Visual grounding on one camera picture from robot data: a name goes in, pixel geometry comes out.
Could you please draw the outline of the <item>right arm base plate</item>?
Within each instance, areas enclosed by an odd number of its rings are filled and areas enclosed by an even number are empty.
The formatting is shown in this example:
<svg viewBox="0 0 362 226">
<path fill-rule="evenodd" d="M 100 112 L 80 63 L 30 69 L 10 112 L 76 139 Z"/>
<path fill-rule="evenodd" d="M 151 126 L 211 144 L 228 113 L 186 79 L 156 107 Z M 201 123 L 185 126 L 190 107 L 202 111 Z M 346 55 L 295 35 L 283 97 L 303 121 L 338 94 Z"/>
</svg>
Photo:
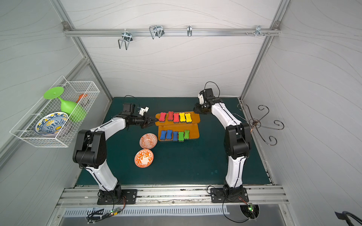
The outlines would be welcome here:
<svg viewBox="0 0 362 226">
<path fill-rule="evenodd" d="M 249 196 L 245 187 L 231 195 L 225 195 L 223 188 L 211 187 L 207 189 L 211 196 L 212 203 L 246 203 L 249 202 Z"/>
</svg>

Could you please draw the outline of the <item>orange wooden two-tier shelf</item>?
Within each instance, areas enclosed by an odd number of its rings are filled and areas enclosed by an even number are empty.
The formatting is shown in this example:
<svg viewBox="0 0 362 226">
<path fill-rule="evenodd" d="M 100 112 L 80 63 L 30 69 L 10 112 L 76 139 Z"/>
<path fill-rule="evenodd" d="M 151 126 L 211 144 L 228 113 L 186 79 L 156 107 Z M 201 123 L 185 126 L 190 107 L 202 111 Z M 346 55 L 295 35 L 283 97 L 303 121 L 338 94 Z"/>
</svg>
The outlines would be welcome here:
<svg viewBox="0 0 362 226">
<path fill-rule="evenodd" d="M 199 123 L 201 121 L 200 115 L 194 112 L 186 112 L 186 113 L 191 113 L 192 123 L 186 123 L 186 122 L 173 123 L 173 121 L 167 120 L 167 116 L 165 122 L 160 122 L 160 121 L 156 122 L 156 126 L 158 127 L 158 133 L 157 133 L 158 140 L 161 141 L 160 140 L 161 131 L 167 131 L 167 130 L 172 130 L 173 132 L 174 131 L 184 132 L 185 130 L 189 130 L 190 131 L 189 139 L 200 138 L 199 134 Z"/>
</svg>

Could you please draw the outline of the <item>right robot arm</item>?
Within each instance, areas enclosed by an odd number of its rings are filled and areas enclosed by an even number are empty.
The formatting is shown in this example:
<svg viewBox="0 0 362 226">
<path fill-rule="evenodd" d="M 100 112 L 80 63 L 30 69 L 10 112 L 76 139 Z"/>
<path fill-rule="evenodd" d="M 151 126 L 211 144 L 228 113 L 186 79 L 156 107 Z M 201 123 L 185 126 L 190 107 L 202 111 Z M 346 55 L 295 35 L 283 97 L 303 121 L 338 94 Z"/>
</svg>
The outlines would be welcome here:
<svg viewBox="0 0 362 226">
<path fill-rule="evenodd" d="M 220 98 L 212 96 L 207 99 L 205 95 L 199 94 L 198 99 L 194 112 L 214 115 L 225 129 L 223 145 L 228 155 L 228 171 L 223 192 L 230 199 L 242 193 L 242 174 L 251 146 L 250 126 L 238 120 Z"/>
</svg>

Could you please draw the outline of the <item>yellow eraser top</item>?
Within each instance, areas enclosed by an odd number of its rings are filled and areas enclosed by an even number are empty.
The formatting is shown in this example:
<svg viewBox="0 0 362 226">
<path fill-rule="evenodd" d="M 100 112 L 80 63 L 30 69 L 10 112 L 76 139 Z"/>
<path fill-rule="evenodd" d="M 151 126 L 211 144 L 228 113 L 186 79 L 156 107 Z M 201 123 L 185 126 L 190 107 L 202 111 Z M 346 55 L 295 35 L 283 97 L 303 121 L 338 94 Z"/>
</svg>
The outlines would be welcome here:
<svg viewBox="0 0 362 226">
<path fill-rule="evenodd" d="M 191 113 L 185 114 L 186 123 L 192 123 Z"/>
<path fill-rule="evenodd" d="M 180 122 L 186 122 L 185 113 L 179 113 Z"/>
</svg>

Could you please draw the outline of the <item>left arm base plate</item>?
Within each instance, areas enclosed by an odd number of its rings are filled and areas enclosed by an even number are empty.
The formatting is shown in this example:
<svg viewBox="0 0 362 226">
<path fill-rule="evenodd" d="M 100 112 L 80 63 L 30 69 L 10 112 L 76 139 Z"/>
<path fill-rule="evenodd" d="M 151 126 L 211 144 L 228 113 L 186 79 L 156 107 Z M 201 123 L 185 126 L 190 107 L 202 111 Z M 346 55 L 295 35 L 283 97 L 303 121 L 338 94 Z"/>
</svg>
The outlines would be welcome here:
<svg viewBox="0 0 362 226">
<path fill-rule="evenodd" d="M 114 191 L 98 191 L 98 205 L 135 204 L 137 189 L 121 189 Z"/>
</svg>

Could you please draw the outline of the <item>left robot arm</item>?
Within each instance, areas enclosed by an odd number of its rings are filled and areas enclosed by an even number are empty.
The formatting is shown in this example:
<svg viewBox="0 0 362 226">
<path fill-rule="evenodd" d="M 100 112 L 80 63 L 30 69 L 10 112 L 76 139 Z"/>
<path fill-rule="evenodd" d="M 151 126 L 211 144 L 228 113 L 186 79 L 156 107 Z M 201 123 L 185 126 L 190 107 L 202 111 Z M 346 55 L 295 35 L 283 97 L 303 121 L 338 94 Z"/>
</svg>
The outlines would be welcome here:
<svg viewBox="0 0 362 226">
<path fill-rule="evenodd" d="M 119 202 L 123 197 L 119 181 L 107 164 L 107 139 L 128 126 L 138 125 L 144 129 L 156 122 L 158 119 L 148 114 L 116 115 L 96 128 L 78 132 L 73 161 L 92 175 L 99 185 L 101 198 Z"/>
</svg>

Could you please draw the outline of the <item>red eraser top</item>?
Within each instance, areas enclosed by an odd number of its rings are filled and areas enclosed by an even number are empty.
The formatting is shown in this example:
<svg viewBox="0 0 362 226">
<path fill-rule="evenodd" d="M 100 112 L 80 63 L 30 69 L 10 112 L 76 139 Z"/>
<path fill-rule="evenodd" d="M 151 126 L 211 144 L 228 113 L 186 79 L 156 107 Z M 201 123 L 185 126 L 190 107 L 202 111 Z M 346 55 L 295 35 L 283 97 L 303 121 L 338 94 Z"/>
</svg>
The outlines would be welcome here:
<svg viewBox="0 0 362 226">
<path fill-rule="evenodd" d="M 174 112 L 173 111 L 169 111 L 167 114 L 167 120 L 168 121 L 173 121 L 174 116 L 173 116 Z"/>
<path fill-rule="evenodd" d="M 180 122 L 179 113 L 173 113 L 173 123 L 179 123 L 179 122 Z"/>
</svg>

